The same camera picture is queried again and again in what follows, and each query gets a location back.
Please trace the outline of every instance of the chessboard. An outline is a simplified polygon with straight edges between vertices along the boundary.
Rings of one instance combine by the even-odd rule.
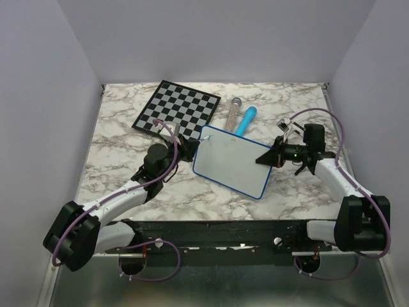
[[[202,126],[209,124],[220,97],[163,80],[155,90],[132,128],[159,136],[153,120],[180,124],[186,139],[199,139]]]

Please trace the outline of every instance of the marble countertop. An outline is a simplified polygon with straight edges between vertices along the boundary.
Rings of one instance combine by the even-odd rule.
[[[210,122],[223,128],[233,97],[240,97],[237,124],[249,106],[256,106],[257,117],[245,137],[272,145],[282,134],[276,123],[309,107],[327,108],[319,84],[289,83],[182,83],[197,90],[221,96]],[[95,133],[82,176],[78,203],[97,199],[121,187],[143,164],[149,146],[159,138],[131,128],[158,83],[108,84],[98,115]],[[298,123],[320,123],[325,126],[327,150],[336,152],[338,140],[332,121],[325,113],[310,112],[299,116]],[[290,143],[301,143],[293,134]],[[118,219],[136,221],[203,221],[250,219],[336,219],[340,204],[329,189],[315,176],[287,162],[273,169],[264,196],[253,200],[205,178],[195,175],[192,164],[179,164],[172,180],[158,196],[134,208]]]

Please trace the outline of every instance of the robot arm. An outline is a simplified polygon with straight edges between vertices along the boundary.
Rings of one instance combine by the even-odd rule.
[[[172,134],[179,134],[179,124],[168,123],[165,127],[169,128],[168,126],[171,127]],[[165,129],[162,129],[160,135],[166,141],[173,140]],[[71,271],[76,271],[94,253],[129,245],[135,237],[133,228],[123,221],[109,223],[129,209],[156,197],[163,188],[165,173],[173,168],[175,158],[174,165],[180,161],[193,161],[200,141],[186,140],[181,136],[176,142],[177,145],[174,146],[170,142],[166,145],[152,145],[138,172],[116,191],[83,205],[74,201],[65,204],[45,236],[43,246],[53,254],[57,250],[56,258]]]
[[[384,196],[375,196],[360,187],[345,170],[340,171],[339,168],[343,168],[336,164],[336,155],[325,151],[324,126],[306,124],[303,138],[305,145],[291,145],[287,140],[291,129],[285,121],[280,121],[278,125],[283,128],[284,135],[277,137],[271,149],[258,157],[256,163],[281,168],[286,161],[302,162],[301,168],[295,175],[308,168],[328,186],[337,201],[341,203],[336,221],[315,220],[307,223],[308,237],[336,245],[341,251],[385,249],[387,241],[385,227],[364,193],[379,206],[389,225],[388,199]]]

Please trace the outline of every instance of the white board surface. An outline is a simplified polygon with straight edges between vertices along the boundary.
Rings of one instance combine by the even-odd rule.
[[[270,147],[205,125],[193,172],[255,199],[263,196],[271,167],[256,164]]]

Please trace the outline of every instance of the gray wall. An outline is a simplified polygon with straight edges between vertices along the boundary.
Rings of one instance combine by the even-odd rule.
[[[106,83],[328,82],[374,0],[59,0]]]
[[[0,55],[0,305],[34,306],[101,87],[55,0],[1,1]]]
[[[392,203],[391,256],[404,290],[409,289],[408,16],[409,1],[378,0],[330,85],[357,178]]]

